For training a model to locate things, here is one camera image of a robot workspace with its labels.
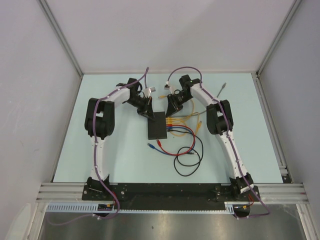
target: gray cable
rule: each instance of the gray cable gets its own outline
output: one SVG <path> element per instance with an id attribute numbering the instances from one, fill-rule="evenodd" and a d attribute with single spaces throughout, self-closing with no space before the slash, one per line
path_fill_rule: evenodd
<path id="1" fill-rule="evenodd" d="M 219 95 L 220 95 L 220 93 L 222 92 L 222 90 L 226 87 L 226 85 L 227 85 L 226 82 L 222 85 L 220 91 L 218 92 L 218 95 L 216 96 L 217 98 L 219 97 Z M 206 111 L 207 111 L 207 110 L 204 110 L 204 111 L 200 112 L 199 115 L 204 114 Z M 189 116 L 189 115 L 181 115 L 181 116 L 172 116 L 172 117 L 173 117 L 173 118 L 184 118 L 184 117 L 188 117 L 188 116 Z M 194 117 L 194 116 L 198 116 L 198 114 L 197 114 L 197 113 L 194 113 L 194 114 L 191 115 L 191 117 Z"/>

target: white table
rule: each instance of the white table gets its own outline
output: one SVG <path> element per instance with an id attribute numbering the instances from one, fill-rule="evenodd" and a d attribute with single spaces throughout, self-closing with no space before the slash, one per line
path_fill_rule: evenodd
<path id="1" fill-rule="evenodd" d="M 171 84 L 180 89 L 178 79 L 183 73 L 174 74 Z M 191 79 L 197 74 L 189 74 Z M 127 83 L 129 78 L 139 78 L 141 74 L 100 74 L 84 75 L 79 94 L 74 106 L 69 128 L 57 165 L 54 182 L 85 182 L 90 176 L 93 165 L 93 149 L 84 123 L 90 98 L 101 98 L 109 94 L 118 83 Z M 167 95 L 164 90 L 168 74 L 149 74 L 147 84 L 156 87 L 152 93 L 153 111 L 167 110 L 167 99 L 158 99 Z M 204 74 L 203 84 L 213 95 L 217 95 L 221 86 L 227 83 L 219 98 L 230 102 L 234 126 L 235 142 L 240 156 L 255 183 L 282 183 L 282 178 L 267 125 L 256 93 L 254 82 L 249 73 Z M 196 100 L 195 110 L 205 108 Z M 184 104 L 183 111 L 177 115 L 191 112 L 190 102 Z M 206 114 L 200 120 L 202 127 L 198 136 L 204 144 L 202 163 L 192 176 L 182 177 L 174 169 L 174 157 L 161 154 L 147 146 L 157 145 L 155 140 L 148 140 L 147 119 L 137 115 L 137 109 L 128 103 L 115 110 L 115 129 L 107 142 L 106 161 L 110 168 L 110 181 L 115 183 L 229 183 L 228 165 L 220 144 L 207 129 Z M 195 129 L 197 117 L 192 117 L 188 125 Z M 190 146 L 192 137 L 174 137 L 168 133 L 162 139 L 162 146 L 169 152 L 176 153 L 180 147 Z M 196 150 L 201 150 L 197 141 Z M 182 156 L 185 163 L 195 163 L 196 156 Z M 178 165 L 184 174 L 192 168 Z"/>

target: red cable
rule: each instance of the red cable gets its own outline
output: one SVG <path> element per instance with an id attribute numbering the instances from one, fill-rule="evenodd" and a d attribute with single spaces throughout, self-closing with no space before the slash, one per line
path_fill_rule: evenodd
<path id="1" fill-rule="evenodd" d="M 193 143 L 192 143 L 191 147 L 185 152 L 182 152 L 182 153 L 179 153 L 179 154 L 175 154 L 175 153 L 170 153 L 170 152 L 167 152 L 166 150 L 164 150 L 159 139 L 156 140 L 156 142 L 158 143 L 158 146 L 161 148 L 162 151 L 164 151 L 166 154 L 169 154 L 171 156 L 180 156 L 180 155 L 184 155 L 184 154 L 189 153 L 192 150 L 192 148 L 195 146 L 195 144 L 196 144 L 196 135 L 195 135 L 194 131 L 192 131 L 192 129 L 190 127 L 185 126 L 185 125 L 178 125 L 178 124 L 177 125 L 176 124 L 172 125 L 172 124 L 170 124 L 170 126 L 168 126 L 168 127 L 172 127 L 172 126 L 184 127 L 184 128 L 189 129 L 192 132 Z"/>

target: white wall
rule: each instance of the white wall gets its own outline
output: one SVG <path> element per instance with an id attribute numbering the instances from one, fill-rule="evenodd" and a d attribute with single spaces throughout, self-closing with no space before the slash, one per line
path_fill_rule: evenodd
<path id="1" fill-rule="evenodd" d="M 294 0 L 48 0 L 82 71 L 256 71 Z"/>
<path id="2" fill-rule="evenodd" d="M 59 153 L 80 78 L 36 0 L 0 7 L 0 239 Z"/>
<path id="3" fill-rule="evenodd" d="M 261 75 L 295 182 L 320 224 L 320 1 L 306 0 Z"/>

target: wall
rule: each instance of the wall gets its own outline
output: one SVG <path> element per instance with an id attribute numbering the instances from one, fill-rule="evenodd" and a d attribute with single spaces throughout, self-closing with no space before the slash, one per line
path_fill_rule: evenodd
<path id="1" fill-rule="evenodd" d="M 250 72 L 294 0 L 48 0 L 84 73 Z"/>
<path id="2" fill-rule="evenodd" d="M 0 239 L 35 202 L 64 139 L 80 78 L 36 0 L 0 8 Z"/>
<path id="3" fill-rule="evenodd" d="M 261 81 L 289 170 L 320 223 L 320 1 L 303 1 Z"/>

